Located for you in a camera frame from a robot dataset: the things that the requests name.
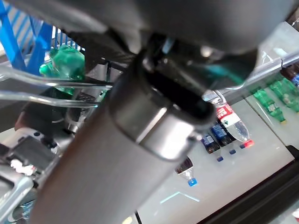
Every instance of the store shelf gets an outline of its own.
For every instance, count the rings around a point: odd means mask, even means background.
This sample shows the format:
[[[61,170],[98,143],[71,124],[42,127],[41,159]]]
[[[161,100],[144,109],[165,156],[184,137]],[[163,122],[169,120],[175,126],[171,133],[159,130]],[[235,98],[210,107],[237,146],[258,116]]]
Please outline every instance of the store shelf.
[[[234,141],[208,154],[198,143],[189,154],[198,185],[189,187],[173,172],[138,210],[142,224],[196,224],[293,161],[280,139],[245,100],[232,107],[255,145],[240,149],[240,143]],[[221,162],[216,160],[219,155],[224,158]]]
[[[284,145],[293,145],[299,148],[299,138],[298,138],[298,127],[299,127],[299,114],[294,112],[292,109],[285,106],[284,103],[279,100],[275,93],[270,88],[265,88],[268,96],[274,100],[275,104],[279,106],[286,119],[285,124],[280,124],[275,118],[270,116],[263,106],[254,98],[254,96],[249,96],[246,101],[251,105],[252,108],[259,114],[259,116],[264,120],[269,128],[280,138]]]

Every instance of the cable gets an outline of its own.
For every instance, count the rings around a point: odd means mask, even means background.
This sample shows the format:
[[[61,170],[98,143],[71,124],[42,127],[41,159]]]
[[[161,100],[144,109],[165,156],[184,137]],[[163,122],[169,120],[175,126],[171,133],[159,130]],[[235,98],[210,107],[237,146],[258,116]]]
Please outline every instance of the cable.
[[[55,99],[55,98],[43,97],[43,96],[26,93],[26,92],[14,92],[14,91],[2,91],[2,90],[0,90],[0,99],[31,101],[35,103],[46,104],[50,106],[59,106],[59,107],[95,108],[99,106],[99,103],[93,103],[93,102],[84,102],[84,101],[69,100],[69,99]]]
[[[39,76],[31,75],[27,72],[9,68],[4,65],[0,65],[0,75],[4,75],[9,78],[17,79],[19,81],[35,84],[35,85],[45,85],[51,87],[72,87],[72,88],[95,88],[110,90],[113,86],[113,83],[99,81],[97,80],[94,83],[85,83],[71,80],[61,80],[57,78],[44,78]]]

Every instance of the blue metal rack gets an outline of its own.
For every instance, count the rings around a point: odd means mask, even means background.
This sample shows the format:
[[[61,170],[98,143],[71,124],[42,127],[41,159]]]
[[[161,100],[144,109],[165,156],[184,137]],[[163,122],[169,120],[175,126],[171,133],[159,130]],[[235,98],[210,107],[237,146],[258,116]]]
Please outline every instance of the blue metal rack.
[[[11,65],[39,74],[46,52],[68,44],[80,47],[56,27],[40,21],[0,0],[0,42]]]

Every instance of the bottle label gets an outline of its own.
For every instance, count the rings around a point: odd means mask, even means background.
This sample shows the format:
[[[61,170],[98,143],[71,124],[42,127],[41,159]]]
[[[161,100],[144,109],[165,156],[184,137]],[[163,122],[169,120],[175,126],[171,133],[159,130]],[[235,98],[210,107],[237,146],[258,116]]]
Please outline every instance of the bottle label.
[[[205,135],[205,136],[202,138],[202,143],[203,143],[205,146],[210,145],[212,142],[214,142],[214,139],[212,138],[211,135]]]
[[[299,75],[296,75],[293,79],[292,79],[292,83],[297,87],[299,85]]]
[[[212,132],[214,135],[217,135],[217,138],[222,138],[226,136],[226,132],[223,130],[223,128],[219,124],[215,124],[212,126]]]
[[[268,106],[268,110],[269,110],[270,112],[273,112],[273,111],[275,111],[276,109],[277,109],[276,104],[271,104],[270,106]]]
[[[241,120],[228,104],[217,108],[217,117],[225,128],[228,128]]]

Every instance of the green drink bottle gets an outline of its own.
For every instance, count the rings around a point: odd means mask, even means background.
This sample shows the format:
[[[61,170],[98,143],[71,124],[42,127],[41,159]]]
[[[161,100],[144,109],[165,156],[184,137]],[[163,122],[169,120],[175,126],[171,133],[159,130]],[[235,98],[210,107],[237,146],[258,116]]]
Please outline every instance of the green drink bottle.
[[[299,96],[299,90],[298,88],[290,81],[287,80],[286,78],[283,78],[281,82],[288,87],[288,89],[291,91],[292,94],[295,96]]]
[[[41,65],[40,73],[48,78],[60,78],[63,80],[84,80],[85,60],[84,55],[67,45],[50,51],[51,61]],[[73,88],[57,88],[63,92],[73,94]]]
[[[268,114],[277,119],[281,124],[286,123],[282,110],[275,104],[274,100],[267,95],[265,90],[260,89],[256,91],[253,96],[261,103]]]
[[[270,85],[270,88],[287,107],[291,108],[296,113],[299,112],[299,104],[296,98],[283,82],[276,81]]]

